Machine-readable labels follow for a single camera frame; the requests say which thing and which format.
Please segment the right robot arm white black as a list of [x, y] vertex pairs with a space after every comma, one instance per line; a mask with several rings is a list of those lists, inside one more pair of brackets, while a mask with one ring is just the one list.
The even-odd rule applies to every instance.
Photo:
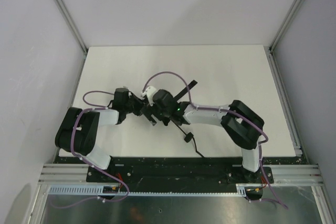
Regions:
[[246, 104], [234, 100], [229, 105], [192, 105], [191, 102], [178, 102], [168, 91], [147, 87], [141, 97], [149, 110], [148, 117], [155, 116], [159, 121], [176, 126], [183, 124], [206, 124], [222, 127], [232, 141], [241, 148], [243, 169], [256, 173], [260, 169], [258, 147], [264, 120]]

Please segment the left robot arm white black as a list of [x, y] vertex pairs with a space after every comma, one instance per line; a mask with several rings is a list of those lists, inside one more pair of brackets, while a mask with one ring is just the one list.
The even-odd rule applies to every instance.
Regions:
[[94, 93], [89, 91], [82, 97], [88, 109], [70, 107], [55, 136], [55, 146], [71, 153], [90, 166], [106, 170], [111, 157], [96, 142], [100, 127], [121, 124], [130, 113], [141, 116], [144, 100], [134, 95], [127, 88], [117, 88], [114, 93], [101, 91], [113, 96], [108, 105], [89, 103], [86, 96]]

